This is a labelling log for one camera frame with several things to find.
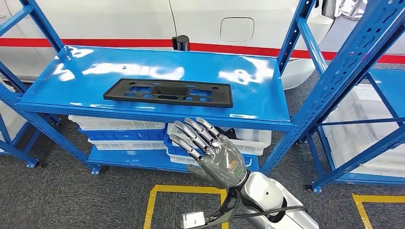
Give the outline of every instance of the white connector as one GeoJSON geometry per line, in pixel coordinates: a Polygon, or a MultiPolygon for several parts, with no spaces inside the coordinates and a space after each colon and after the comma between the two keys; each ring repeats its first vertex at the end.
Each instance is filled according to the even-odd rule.
{"type": "Polygon", "coordinates": [[[192,212],[181,215],[181,228],[189,229],[205,225],[204,212],[192,212]]]}

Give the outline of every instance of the white plastic bin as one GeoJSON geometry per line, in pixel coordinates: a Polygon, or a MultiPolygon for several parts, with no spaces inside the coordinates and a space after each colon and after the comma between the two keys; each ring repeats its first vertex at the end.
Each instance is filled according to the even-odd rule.
{"type": "Polygon", "coordinates": [[[79,124],[82,130],[146,130],[163,129],[165,123],[126,119],[96,118],[69,115],[69,119],[79,124]]]}
{"type": "MultiPolygon", "coordinates": [[[[392,117],[370,84],[360,84],[329,114],[325,122],[339,122],[392,117]]],[[[335,167],[346,163],[359,153],[398,128],[396,123],[370,123],[324,126],[335,167]]],[[[388,150],[352,173],[405,177],[405,145],[388,150]]]]}
{"type": "Polygon", "coordinates": [[[163,141],[88,141],[98,150],[167,149],[163,141]]]}
{"type": "MultiPolygon", "coordinates": [[[[167,155],[170,156],[170,161],[171,162],[180,163],[180,164],[192,164],[192,165],[198,166],[197,161],[194,160],[190,156],[180,156],[180,155],[169,154],[168,152],[166,152],[166,153],[167,153],[167,155]]],[[[249,161],[245,161],[245,163],[246,163],[246,167],[251,166],[252,159],[250,158],[249,161]]]]}
{"type": "MultiPolygon", "coordinates": [[[[10,91],[15,92],[15,89],[11,86],[8,86],[2,79],[0,79],[0,83],[5,85],[10,91]]],[[[0,114],[1,117],[3,118],[4,124],[6,125],[11,140],[14,140],[18,132],[27,122],[27,120],[21,117],[18,113],[16,113],[13,109],[11,109],[2,101],[0,101],[0,114]]],[[[1,134],[1,131],[0,131],[0,140],[4,141],[4,137],[1,134]]]]}
{"type": "MultiPolygon", "coordinates": [[[[221,127],[221,129],[226,131],[229,128],[221,127]]],[[[194,146],[191,140],[172,123],[168,124],[167,133],[169,135],[176,134],[183,138],[188,144],[194,146]]],[[[263,150],[271,144],[271,131],[269,130],[235,128],[235,133],[236,137],[241,140],[231,139],[231,142],[243,154],[260,156],[263,154],[263,150]]]]}

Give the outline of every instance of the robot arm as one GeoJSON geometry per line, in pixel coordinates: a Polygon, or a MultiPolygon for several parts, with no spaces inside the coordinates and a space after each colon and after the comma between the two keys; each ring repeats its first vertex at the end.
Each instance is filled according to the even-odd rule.
{"type": "Polygon", "coordinates": [[[280,183],[259,172],[246,169],[245,160],[228,137],[219,134],[207,121],[186,118],[191,129],[176,121],[174,124],[203,152],[176,135],[170,139],[193,157],[201,168],[187,165],[188,171],[206,179],[217,188],[228,188],[229,193],[220,209],[209,217],[203,212],[183,214],[181,228],[200,229],[246,218],[256,229],[318,229],[318,224],[304,211],[302,204],[280,183]],[[239,203],[244,214],[235,215],[239,203]]]}

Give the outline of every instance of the yellow floor tape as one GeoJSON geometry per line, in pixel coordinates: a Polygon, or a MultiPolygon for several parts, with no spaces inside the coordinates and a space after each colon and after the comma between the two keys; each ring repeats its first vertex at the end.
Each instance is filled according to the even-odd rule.
{"type": "Polygon", "coordinates": [[[353,200],[356,203],[357,210],[362,217],[364,227],[366,229],[373,229],[370,220],[368,219],[367,213],[364,210],[363,203],[405,203],[405,196],[367,196],[367,195],[356,195],[352,194],[353,200]]]}
{"type": "MultiPolygon", "coordinates": [[[[203,194],[220,194],[221,204],[225,201],[226,190],[215,187],[197,187],[197,186],[174,186],[174,185],[155,185],[149,194],[148,207],[146,209],[145,223],[143,229],[150,229],[152,222],[153,210],[155,208],[157,192],[184,192],[184,193],[203,193],[203,194]]],[[[228,223],[222,224],[222,229],[229,229],[228,223]]]]}

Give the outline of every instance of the robot finger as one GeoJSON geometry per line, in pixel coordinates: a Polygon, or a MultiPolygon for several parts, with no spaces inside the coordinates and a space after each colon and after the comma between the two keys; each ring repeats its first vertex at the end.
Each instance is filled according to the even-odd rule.
{"type": "Polygon", "coordinates": [[[194,160],[199,161],[201,154],[197,152],[191,145],[177,135],[171,134],[170,139],[183,148],[194,160]]]}
{"type": "Polygon", "coordinates": [[[202,126],[204,126],[205,129],[207,129],[207,131],[211,134],[211,136],[213,136],[214,138],[218,136],[219,132],[215,129],[213,125],[211,125],[205,119],[197,117],[195,120],[197,120],[197,122],[199,122],[202,126]]]}
{"type": "Polygon", "coordinates": [[[193,121],[190,118],[185,118],[184,122],[187,123],[189,126],[191,126],[199,136],[201,136],[208,144],[211,144],[212,140],[214,139],[211,134],[208,133],[208,131],[200,126],[198,123],[193,121]]]}
{"type": "Polygon", "coordinates": [[[203,180],[208,181],[208,183],[214,185],[215,187],[219,189],[224,189],[225,186],[223,186],[221,183],[218,181],[214,180],[210,175],[208,175],[204,170],[198,168],[195,165],[188,164],[187,165],[187,170],[192,174],[193,176],[196,176],[198,178],[201,178],[203,180]]]}
{"type": "Polygon", "coordinates": [[[197,134],[195,134],[190,128],[188,128],[183,123],[176,121],[174,125],[180,129],[184,134],[186,134],[191,141],[202,151],[208,146],[208,144],[197,134]]]}

